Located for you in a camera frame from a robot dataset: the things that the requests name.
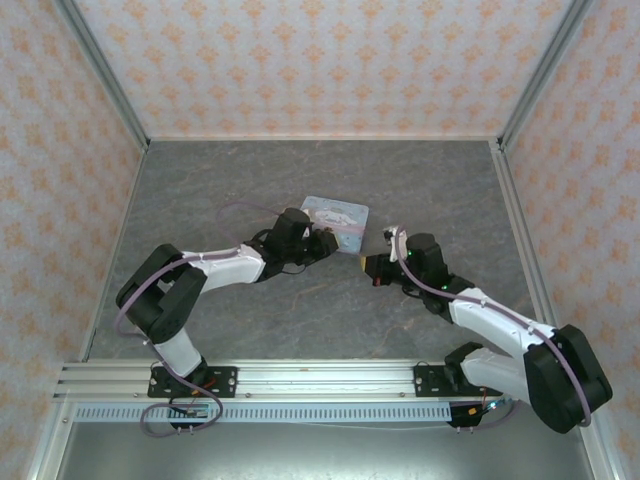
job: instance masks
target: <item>gray surface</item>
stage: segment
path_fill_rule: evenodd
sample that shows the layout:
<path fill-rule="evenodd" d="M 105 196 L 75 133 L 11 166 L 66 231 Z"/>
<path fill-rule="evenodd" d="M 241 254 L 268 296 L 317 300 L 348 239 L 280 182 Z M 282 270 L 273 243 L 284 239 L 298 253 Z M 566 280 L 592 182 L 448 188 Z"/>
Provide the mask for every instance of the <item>gray surface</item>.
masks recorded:
<path fill-rule="evenodd" d="M 381 229 L 431 232 L 451 270 L 524 315 L 533 308 L 486 142 L 154 142 L 117 255 L 92 358 L 140 358 L 115 336 L 115 294 L 159 244 L 190 251 L 229 242 L 221 205 L 249 200 L 282 209 L 317 195 L 370 207 L 363 253 L 388 251 Z M 249 239 L 274 218 L 228 212 L 225 228 Z M 212 358 L 424 358 L 442 360 L 481 339 L 431 315 L 398 287 L 374 288 L 355 256 L 336 254 L 301 275 L 203 295 L 187 324 Z"/>
<path fill-rule="evenodd" d="M 578 433 L 557 434 L 528 408 L 473 435 L 448 426 L 220 424 L 158 440 L 136 424 L 76 424 L 69 445 L 59 480 L 593 478 Z"/>

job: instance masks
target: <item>gray marble floor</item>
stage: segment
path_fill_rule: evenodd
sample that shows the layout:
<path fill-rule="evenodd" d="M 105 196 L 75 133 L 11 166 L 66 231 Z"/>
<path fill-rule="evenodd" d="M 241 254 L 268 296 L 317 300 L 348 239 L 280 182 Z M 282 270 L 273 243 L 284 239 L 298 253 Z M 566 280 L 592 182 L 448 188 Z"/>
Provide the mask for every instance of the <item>gray marble floor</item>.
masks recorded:
<path fill-rule="evenodd" d="M 533 308 L 486 142 L 153 142 L 149 149 L 91 358 L 150 353 L 113 333 L 115 294 L 159 244 L 230 247 L 219 206 L 248 200 L 300 206 L 317 195 L 369 206 L 363 253 L 387 251 L 381 229 L 431 232 L 455 273 L 525 314 Z M 224 228 L 249 239 L 274 218 L 228 212 Z M 397 287 L 374 288 L 355 256 L 336 254 L 298 276 L 207 292 L 187 330 L 213 358 L 441 360 L 476 335 L 431 315 Z"/>

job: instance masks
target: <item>wall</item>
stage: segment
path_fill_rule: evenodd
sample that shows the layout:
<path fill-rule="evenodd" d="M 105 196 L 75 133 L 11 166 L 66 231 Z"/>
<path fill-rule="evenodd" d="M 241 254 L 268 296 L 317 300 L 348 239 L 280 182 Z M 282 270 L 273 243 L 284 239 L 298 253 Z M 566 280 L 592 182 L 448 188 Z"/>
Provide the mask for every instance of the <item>wall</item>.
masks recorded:
<path fill-rule="evenodd" d="M 0 476 L 23 478 L 139 152 L 50 0 L 0 5 L 0 83 Z"/>
<path fill-rule="evenodd" d="M 79 0 L 151 137 L 497 135 L 570 0 Z"/>
<path fill-rule="evenodd" d="M 636 0 L 596 1 L 510 155 L 560 317 L 584 330 L 603 363 L 614 387 L 617 446 L 636 473 L 639 32 Z"/>

